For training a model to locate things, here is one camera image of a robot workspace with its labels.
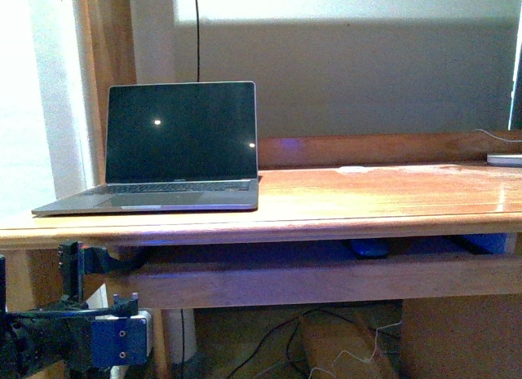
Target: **wooden trim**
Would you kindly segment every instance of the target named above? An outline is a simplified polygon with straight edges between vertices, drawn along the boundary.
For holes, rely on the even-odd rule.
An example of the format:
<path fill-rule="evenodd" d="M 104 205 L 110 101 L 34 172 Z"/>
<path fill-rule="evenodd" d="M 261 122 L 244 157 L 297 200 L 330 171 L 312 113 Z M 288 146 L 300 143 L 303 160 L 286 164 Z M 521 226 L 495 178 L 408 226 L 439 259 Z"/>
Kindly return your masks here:
<path fill-rule="evenodd" d="M 108 89 L 135 84 L 134 41 L 130 0 L 80 0 L 84 54 L 91 89 L 91 126 L 94 131 L 100 181 L 104 181 Z"/>
<path fill-rule="evenodd" d="M 129 275 L 111 275 L 107 284 L 124 294 L 139 292 L 142 305 L 161 309 L 522 293 L 522 258 L 437 254 L 262 266 L 149 263 Z"/>
<path fill-rule="evenodd" d="M 522 139 L 519 130 L 494 133 L 505 139 Z M 489 152 L 522 153 L 522 143 L 506 143 L 479 131 L 270 138 L 259 140 L 259 166 L 270 170 L 485 161 Z"/>

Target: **wooden desk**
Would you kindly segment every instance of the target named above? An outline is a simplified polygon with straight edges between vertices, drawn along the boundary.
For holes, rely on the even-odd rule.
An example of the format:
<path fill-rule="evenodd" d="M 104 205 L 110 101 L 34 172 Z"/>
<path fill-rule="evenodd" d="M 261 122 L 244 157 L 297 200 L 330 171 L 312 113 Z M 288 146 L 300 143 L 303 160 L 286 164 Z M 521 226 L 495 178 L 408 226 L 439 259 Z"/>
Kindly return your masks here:
<path fill-rule="evenodd" d="M 255 212 L 25 215 L 2 223 L 0 248 L 56 249 L 65 239 L 131 247 L 522 231 L 518 169 L 405 165 L 272 170 L 262 171 L 261 177 Z M 178 250 L 169 249 L 170 254 Z M 141 304 L 161 309 L 522 293 L 522 259 L 509 251 L 255 266 L 153 262 L 132 275 L 108 280 L 111 289 L 140 292 Z M 11 289 L 8 301 L 15 295 Z"/>

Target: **black screen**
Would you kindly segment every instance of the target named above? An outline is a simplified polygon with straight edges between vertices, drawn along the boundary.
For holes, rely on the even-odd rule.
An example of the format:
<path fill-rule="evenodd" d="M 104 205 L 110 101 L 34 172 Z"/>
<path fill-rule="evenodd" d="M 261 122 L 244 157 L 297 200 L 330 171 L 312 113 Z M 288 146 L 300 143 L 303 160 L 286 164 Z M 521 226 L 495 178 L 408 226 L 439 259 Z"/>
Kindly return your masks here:
<path fill-rule="evenodd" d="M 253 82 L 115 86 L 108 183 L 257 178 Z"/>

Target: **floor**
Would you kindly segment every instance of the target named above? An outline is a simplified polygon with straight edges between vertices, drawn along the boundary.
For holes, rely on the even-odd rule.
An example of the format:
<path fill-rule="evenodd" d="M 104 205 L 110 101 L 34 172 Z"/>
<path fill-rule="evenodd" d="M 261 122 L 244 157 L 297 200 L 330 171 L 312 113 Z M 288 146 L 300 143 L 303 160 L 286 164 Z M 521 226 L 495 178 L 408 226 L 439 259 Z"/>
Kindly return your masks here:
<path fill-rule="evenodd" d="M 315 306 L 264 306 L 244 308 L 223 308 L 196 310 L 198 350 L 205 356 L 205 379 L 253 378 L 253 379 L 294 379 L 308 377 L 307 365 L 300 328 L 299 317 L 317 318 L 344 323 L 337 315 L 352 320 L 364 318 L 370 327 L 392 324 L 400 320 L 400 303 L 387 302 L 350 303 Z M 387 355 L 392 366 L 399 369 L 400 327 L 387 329 L 390 336 L 381 335 L 379 346 L 390 351 Z M 259 348 L 246 364 L 230 374 L 245 362 Z"/>

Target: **device on desk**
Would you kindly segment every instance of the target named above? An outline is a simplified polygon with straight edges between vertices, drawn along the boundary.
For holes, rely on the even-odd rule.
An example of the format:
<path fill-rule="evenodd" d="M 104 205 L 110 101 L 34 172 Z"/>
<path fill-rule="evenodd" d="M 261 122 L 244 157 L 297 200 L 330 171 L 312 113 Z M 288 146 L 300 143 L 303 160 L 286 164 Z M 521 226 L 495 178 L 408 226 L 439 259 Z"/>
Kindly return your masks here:
<path fill-rule="evenodd" d="M 107 184 L 36 215 L 256 209 L 253 82 L 111 87 Z"/>

